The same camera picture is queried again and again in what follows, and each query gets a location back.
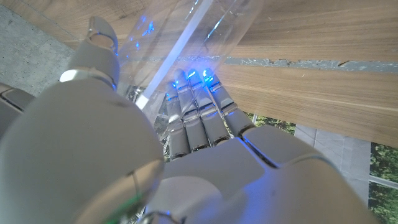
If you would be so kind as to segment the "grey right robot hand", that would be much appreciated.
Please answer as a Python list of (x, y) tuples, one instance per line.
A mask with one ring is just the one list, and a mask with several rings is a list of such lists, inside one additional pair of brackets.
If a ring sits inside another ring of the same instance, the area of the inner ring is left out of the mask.
[(1, 138), (34, 99), (33, 95), (24, 90), (1, 83)]

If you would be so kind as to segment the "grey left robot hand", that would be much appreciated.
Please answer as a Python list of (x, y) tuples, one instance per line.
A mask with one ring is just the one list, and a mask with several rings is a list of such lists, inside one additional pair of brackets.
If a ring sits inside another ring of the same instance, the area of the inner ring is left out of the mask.
[(92, 17), (60, 82), (1, 138), (2, 223), (376, 223), (319, 151), (225, 109), (234, 138), (175, 158), (116, 93), (117, 38)]

